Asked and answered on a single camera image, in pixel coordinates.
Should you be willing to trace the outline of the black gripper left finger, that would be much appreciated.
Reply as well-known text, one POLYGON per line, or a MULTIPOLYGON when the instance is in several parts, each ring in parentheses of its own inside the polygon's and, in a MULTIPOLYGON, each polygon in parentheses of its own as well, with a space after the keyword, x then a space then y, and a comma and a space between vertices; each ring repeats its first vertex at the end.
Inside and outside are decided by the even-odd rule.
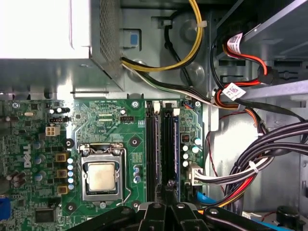
POLYGON ((85 231, 163 231, 167 206, 172 203, 172 186, 159 185, 156 200, 140 204, 137 211, 119 206, 84 222, 85 231))

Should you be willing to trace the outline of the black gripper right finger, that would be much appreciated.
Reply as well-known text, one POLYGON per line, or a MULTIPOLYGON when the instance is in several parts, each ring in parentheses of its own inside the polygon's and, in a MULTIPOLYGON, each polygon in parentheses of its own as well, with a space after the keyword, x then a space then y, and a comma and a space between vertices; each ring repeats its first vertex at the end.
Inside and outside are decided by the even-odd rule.
POLYGON ((178 184, 172 182, 172 225, 175 231, 266 231, 267 227, 232 213, 226 209, 210 206, 198 212, 178 200, 178 184))

